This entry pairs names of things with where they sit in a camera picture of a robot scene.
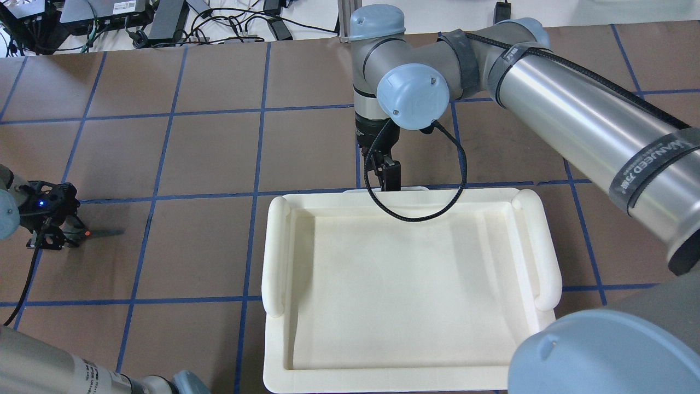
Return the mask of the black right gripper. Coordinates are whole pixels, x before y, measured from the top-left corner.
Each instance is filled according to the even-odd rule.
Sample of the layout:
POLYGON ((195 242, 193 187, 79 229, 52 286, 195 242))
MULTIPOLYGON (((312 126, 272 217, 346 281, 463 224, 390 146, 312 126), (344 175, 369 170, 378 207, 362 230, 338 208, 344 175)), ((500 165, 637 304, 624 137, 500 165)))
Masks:
POLYGON ((382 165, 382 190, 401 190, 401 164, 392 157, 400 137, 400 128, 391 119, 368 119, 355 113, 355 136, 364 160, 366 175, 377 174, 382 165))

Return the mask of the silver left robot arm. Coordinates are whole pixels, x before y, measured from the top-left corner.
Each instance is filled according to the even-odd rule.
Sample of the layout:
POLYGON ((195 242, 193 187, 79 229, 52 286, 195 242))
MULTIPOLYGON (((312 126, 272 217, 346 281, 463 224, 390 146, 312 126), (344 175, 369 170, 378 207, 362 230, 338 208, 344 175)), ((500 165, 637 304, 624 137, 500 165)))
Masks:
POLYGON ((182 370, 165 378, 132 378, 87 361, 11 327, 27 299, 42 250, 79 247, 91 237, 116 235, 115 230, 92 232, 78 217, 80 203, 71 183, 27 181, 2 166, 2 238, 19 227, 30 232, 33 252, 19 302, 2 324, 3 393, 208 393, 194 373, 182 370))

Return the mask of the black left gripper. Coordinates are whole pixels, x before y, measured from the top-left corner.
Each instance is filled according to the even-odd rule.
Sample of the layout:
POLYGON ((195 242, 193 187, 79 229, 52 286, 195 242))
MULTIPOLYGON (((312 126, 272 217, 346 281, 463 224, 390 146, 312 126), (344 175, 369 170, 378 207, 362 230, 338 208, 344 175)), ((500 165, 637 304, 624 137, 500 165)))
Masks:
POLYGON ((19 206, 20 226, 30 231, 28 249, 62 250, 81 244, 77 232, 87 230, 78 217, 80 202, 72 183, 27 182, 19 186, 26 200, 19 206))

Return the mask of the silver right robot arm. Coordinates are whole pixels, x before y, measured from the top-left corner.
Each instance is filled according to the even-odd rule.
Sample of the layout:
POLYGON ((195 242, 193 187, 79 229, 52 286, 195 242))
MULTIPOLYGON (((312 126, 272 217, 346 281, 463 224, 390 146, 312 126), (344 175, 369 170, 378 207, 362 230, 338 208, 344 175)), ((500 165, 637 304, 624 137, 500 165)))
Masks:
POLYGON ((598 187, 603 257, 630 263, 665 245, 675 279, 593 311, 575 312, 527 339, 515 353, 511 392, 698 392, 698 127, 645 95, 688 71, 698 87, 698 23, 605 28, 570 41, 613 67, 631 60, 630 91, 558 55, 532 18, 495 20, 473 32, 440 33, 413 47, 394 5, 355 10, 349 20, 357 141, 382 190, 400 189, 392 160, 399 130, 444 130, 451 100, 479 93, 487 115, 504 115, 462 142, 482 160, 478 182, 533 181, 563 190, 571 169, 598 187), (588 38, 601 38, 597 53, 588 38))

